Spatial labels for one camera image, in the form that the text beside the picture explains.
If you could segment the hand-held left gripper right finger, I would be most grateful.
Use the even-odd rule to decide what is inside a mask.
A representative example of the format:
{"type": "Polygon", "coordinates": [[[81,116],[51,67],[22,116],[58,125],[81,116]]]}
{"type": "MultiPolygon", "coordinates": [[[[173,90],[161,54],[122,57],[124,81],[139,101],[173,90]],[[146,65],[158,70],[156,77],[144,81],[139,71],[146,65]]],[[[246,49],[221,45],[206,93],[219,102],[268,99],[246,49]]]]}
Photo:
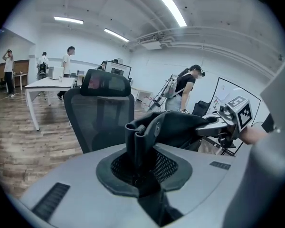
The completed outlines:
{"type": "Polygon", "coordinates": [[[156,144],[157,150],[165,150],[186,161],[192,167],[192,174],[180,190],[167,193],[170,204],[183,214],[200,208],[222,182],[234,157],[188,151],[165,144],[156,144]]]}

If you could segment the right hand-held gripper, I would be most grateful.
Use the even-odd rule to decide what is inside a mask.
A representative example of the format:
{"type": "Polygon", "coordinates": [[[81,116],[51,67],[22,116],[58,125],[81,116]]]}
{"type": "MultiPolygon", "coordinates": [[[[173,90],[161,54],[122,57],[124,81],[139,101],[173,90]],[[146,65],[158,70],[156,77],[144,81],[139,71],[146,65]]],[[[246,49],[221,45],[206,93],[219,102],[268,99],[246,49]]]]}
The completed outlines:
{"type": "Polygon", "coordinates": [[[224,123],[217,123],[220,117],[206,116],[207,125],[196,128],[198,136],[218,136],[222,147],[231,147],[240,133],[252,120],[250,101],[237,96],[219,105],[218,115],[224,123]]]}

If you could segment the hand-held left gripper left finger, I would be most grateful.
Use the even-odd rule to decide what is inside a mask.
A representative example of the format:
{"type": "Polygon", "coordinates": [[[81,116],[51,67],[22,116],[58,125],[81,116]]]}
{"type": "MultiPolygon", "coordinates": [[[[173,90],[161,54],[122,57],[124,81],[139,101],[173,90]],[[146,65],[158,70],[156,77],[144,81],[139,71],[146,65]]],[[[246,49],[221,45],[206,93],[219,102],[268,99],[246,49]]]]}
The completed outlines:
{"type": "Polygon", "coordinates": [[[57,228],[156,228],[136,198],[116,196],[96,176],[98,163],[125,145],[74,157],[40,178],[21,196],[29,209],[56,183],[70,186],[49,223],[57,228]]]}

